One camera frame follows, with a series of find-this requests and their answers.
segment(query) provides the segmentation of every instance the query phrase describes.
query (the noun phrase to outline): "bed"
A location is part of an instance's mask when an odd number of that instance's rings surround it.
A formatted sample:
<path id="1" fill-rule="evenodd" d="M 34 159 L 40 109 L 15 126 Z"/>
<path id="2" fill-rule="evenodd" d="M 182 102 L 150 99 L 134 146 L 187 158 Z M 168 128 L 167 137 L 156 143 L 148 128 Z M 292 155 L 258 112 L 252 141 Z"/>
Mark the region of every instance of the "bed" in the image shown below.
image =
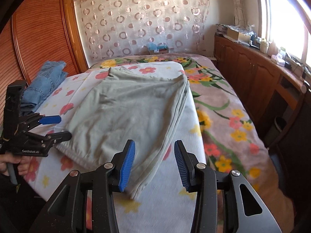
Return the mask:
<path id="1" fill-rule="evenodd" d="M 108 68 L 120 65 L 147 76 L 175 78 L 185 73 L 192 97 L 187 99 L 173 140 L 182 139 L 189 152 L 215 170 L 238 169 L 261 196 L 282 231 L 290 232 L 294 225 L 293 204 L 278 188 L 278 176 L 268 151 L 234 90 L 206 57 L 182 54 L 132 56 L 96 64 L 84 74 L 67 78 L 38 110 L 45 115 L 60 114 L 62 122 L 57 126 L 39 126 L 34 132 L 45 135 L 61 131 L 79 102 L 105 78 Z M 51 149 L 47 158 L 32 158 L 25 179 L 47 200 L 72 169 L 84 171 L 56 149 Z M 182 187 L 170 146 L 155 177 L 137 200 L 129 200 L 124 195 L 115 197 L 119 230 L 190 232 L 195 197 Z M 90 228 L 90 200 L 87 209 Z"/>

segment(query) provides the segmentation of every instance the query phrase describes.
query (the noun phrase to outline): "curtain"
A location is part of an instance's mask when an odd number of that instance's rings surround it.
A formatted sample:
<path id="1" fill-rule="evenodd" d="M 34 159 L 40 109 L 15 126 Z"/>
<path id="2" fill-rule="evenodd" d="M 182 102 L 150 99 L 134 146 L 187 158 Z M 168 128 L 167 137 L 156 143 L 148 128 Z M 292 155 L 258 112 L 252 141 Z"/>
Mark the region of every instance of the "curtain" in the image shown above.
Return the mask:
<path id="1" fill-rule="evenodd" d="M 234 2 L 234 24 L 246 27 L 243 0 L 233 0 Z"/>
<path id="2" fill-rule="evenodd" d="M 200 53 L 209 0 L 76 0 L 90 65 L 167 45 Z"/>

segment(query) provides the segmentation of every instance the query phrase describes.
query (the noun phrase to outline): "silver bolt head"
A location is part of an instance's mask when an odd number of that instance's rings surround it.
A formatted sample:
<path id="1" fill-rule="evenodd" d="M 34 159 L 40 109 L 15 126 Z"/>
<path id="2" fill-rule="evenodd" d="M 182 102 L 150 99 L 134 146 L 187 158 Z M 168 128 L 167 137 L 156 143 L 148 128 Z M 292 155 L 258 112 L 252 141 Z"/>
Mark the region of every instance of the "silver bolt head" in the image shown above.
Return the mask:
<path id="1" fill-rule="evenodd" d="M 233 176 L 235 176 L 235 177 L 238 177 L 238 176 L 241 175 L 240 171 L 238 171 L 238 170 L 232 170 L 232 171 L 231 171 L 231 174 L 232 174 Z"/>
<path id="2" fill-rule="evenodd" d="M 110 168 L 112 168 L 113 167 L 113 163 L 106 163 L 106 164 L 104 164 L 104 168 L 106 168 L 106 169 L 110 169 Z"/>
<path id="3" fill-rule="evenodd" d="M 69 173 L 69 175 L 70 175 L 71 177 L 75 177 L 75 176 L 78 175 L 78 171 L 77 171 L 77 170 L 72 170 L 72 171 Z"/>
<path id="4" fill-rule="evenodd" d="M 198 169 L 205 169 L 205 167 L 206 167 L 206 165 L 203 164 L 203 163 L 198 163 L 198 164 L 197 164 L 197 168 L 198 168 Z"/>

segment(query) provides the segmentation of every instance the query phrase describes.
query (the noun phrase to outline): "human hand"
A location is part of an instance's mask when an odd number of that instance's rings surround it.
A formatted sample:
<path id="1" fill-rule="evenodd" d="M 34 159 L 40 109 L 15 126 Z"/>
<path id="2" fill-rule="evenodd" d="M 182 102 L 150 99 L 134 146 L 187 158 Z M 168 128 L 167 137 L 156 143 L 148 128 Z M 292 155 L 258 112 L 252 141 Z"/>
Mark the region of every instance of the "human hand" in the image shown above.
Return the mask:
<path id="1" fill-rule="evenodd" d="M 31 157 L 15 156 L 10 152 L 0 155 L 0 173 L 9 176 L 7 171 L 7 163 L 19 164 L 17 167 L 18 174 L 23 176 L 28 173 Z"/>

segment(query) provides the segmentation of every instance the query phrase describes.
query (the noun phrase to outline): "blue gripper pad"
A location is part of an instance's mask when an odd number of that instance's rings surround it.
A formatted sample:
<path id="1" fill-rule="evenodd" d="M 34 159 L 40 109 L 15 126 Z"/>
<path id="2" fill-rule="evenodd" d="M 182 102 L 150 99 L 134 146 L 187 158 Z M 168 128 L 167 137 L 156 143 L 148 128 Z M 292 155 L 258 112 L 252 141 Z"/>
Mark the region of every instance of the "blue gripper pad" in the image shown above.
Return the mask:
<path id="1" fill-rule="evenodd" d="M 178 171 L 179 171 L 179 175 L 181 178 L 181 182 L 183 184 L 183 187 L 186 189 L 186 191 L 188 191 L 190 184 L 190 177 L 189 177 L 189 173 L 187 171 L 187 167 L 185 164 L 185 161 L 183 159 L 183 156 L 181 154 L 180 148 L 177 144 L 177 141 L 174 144 L 174 154 L 175 154 L 175 159 L 176 159 L 176 163 L 178 166 Z"/>
<path id="2" fill-rule="evenodd" d="M 132 168 L 132 164 L 135 157 L 135 142 L 132 141 L 130 146 L 128 147 L 128 151 L 126 153 L 123 165 L 120 171 L 120 182 L 119 182 L 119 189 L 121 192 L 124 191 L 126 186 L 128 185 L 128 179 L 130 177 L 130 172 Z"/>
<path id="3" fill-rule="evenodd" d="M 42 117 L 39 120 L 39 123 L 41 124 L 53 124 L 53 123 L 60 123 L 62 121 L 62 118 L 60 116 L 47 116 Z"/>

